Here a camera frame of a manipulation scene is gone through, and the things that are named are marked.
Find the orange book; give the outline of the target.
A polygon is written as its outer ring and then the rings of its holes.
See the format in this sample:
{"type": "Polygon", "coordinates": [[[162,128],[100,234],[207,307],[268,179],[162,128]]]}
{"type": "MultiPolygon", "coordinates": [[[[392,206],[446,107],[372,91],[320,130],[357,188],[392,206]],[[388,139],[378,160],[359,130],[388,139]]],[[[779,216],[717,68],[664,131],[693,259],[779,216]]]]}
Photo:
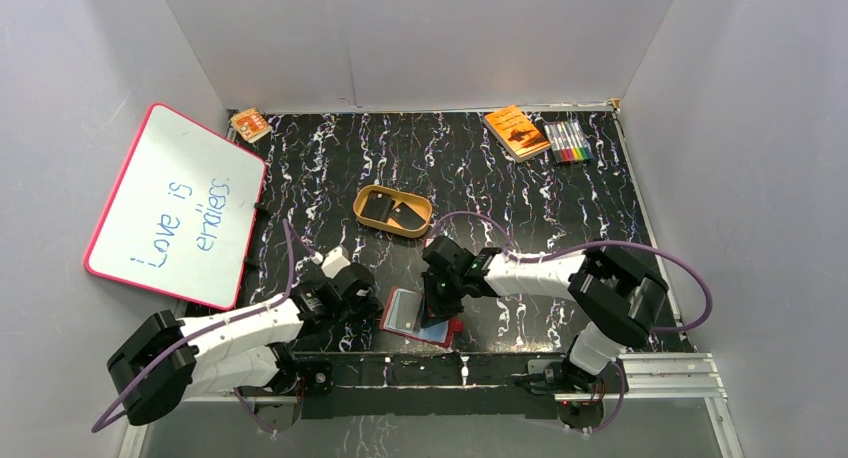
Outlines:
{"type": "Polygon", "coordinates": [[[544,153],[551,146],[528,115],[515,105],[484,114],[483,123],[518,163],[544,153]]]}

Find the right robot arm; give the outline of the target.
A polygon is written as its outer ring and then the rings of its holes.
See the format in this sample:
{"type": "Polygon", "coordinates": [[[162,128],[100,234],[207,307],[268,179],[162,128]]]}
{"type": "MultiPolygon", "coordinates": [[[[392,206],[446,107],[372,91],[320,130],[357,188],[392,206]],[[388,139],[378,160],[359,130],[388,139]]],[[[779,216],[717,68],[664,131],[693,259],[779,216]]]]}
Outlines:
{"type": "Polygon", "coordinates": [[[427,265],[420,324],[454,318],[465,297],[530,294],[574,301],[589,319],[559,361],[530,361],[511,383],[537,395],[593,392],[608,365],[628,348],[646,345],[668,285],[622,247],[592,243],[560,257],[512,257],[502,248],[474,253],[446,236],[423,251],[427,265]]]}

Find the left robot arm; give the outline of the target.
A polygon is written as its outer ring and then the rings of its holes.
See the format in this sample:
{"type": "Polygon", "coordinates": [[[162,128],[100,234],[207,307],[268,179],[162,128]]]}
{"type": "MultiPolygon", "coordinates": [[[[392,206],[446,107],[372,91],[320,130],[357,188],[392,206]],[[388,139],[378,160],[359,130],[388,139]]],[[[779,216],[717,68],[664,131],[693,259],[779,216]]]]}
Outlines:
{"type": "Polygon", "coordinates": [[[206,317],[178,318],[170,310],[150,315],[108,359],[119,401],[93,428],[121,417],[146,425],[186,398],[214,392],[293,390],[299,369],[286,345],[382,308],[372,272],[344,247],[317,263],[317,274],[261,303],[206,317]]]}

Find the black cards stack in tray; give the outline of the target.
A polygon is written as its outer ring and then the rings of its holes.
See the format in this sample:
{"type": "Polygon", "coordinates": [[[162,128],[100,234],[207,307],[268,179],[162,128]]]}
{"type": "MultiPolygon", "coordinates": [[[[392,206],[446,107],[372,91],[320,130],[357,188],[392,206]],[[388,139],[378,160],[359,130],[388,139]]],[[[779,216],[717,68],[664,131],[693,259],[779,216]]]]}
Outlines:
{"type": "Polygon", "coordinates": [[[361,216],[373,221],[386,223],[394,203],[395,200],[389,193],[372,190],[367,196],[361,216]]]}

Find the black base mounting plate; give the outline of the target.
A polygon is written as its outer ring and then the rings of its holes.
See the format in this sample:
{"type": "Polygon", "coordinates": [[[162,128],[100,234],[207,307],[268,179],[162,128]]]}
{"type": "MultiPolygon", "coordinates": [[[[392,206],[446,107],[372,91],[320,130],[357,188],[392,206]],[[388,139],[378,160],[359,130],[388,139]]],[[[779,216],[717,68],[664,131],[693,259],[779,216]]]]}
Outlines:
{"type": "Polygon", "coordinates": [[[557,353],[297,352],[281,389],[239,391],[261,405],[298,405],[304,419],[517,415],[602,421],[629,389],[623,365],[579,378],[565,373],[564,361],[557,353]]]}

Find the tan oval tray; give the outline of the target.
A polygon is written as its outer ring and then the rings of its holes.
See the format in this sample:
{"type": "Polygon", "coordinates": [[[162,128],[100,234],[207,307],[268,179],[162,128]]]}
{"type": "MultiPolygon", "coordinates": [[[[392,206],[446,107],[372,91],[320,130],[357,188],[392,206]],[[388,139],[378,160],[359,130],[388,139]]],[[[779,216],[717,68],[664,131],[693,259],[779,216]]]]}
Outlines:
{"type": "Polygon", "coordinates": [[[353,212],[363,226],[414,239],[430,228],[433,205],[423,196],[372,184],[357,193],[353,212]]]}

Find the pink framed whiteboard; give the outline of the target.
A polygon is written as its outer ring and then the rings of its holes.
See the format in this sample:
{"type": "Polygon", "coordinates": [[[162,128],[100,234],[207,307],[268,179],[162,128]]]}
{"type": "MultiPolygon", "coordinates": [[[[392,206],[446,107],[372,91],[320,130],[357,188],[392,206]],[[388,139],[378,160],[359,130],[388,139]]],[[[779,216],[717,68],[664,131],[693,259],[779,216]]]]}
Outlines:
{"type": "Polygon", "coordinates": [[[255,154],[152,104],[84,255],[86,270],[232,309],[266,170],[255,154]]]}

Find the small orange card box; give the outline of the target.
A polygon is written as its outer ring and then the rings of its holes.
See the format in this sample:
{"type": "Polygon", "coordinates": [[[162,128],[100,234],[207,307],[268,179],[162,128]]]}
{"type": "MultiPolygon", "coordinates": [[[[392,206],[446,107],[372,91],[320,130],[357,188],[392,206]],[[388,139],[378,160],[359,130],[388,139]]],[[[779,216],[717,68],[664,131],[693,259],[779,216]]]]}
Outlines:
{"type": "Polygon", "coordinates": [[[247,143],[254,143],[272,131],[271,126],[257,108],[235,113],[230,117],[230,123],[247,143]]]}

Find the coloured marker pen pack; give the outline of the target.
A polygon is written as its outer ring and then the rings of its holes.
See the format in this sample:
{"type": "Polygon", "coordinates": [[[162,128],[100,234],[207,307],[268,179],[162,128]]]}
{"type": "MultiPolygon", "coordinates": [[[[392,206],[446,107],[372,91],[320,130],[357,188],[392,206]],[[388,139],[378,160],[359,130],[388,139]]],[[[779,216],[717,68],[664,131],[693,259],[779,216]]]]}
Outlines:
{"type": "Polygon", "coordinates": [[[555,163],[578,164],[595,159],[587,135],[576,119],[546,122],[543,128],[555,163]]]}

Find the red card holder wallet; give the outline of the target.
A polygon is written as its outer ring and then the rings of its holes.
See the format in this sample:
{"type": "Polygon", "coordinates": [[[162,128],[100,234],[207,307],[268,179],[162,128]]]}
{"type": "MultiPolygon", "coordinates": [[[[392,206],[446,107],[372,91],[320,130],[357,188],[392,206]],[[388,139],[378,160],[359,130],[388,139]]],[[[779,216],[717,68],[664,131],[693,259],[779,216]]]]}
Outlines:
{"type": "Polygon", "coordinates": [[[389,292],[379,328],[410,340],[449,348],[454,337],[464,330],[457,317],[424,324],[423,296],[411,290],[394,287],[389,292]]]}

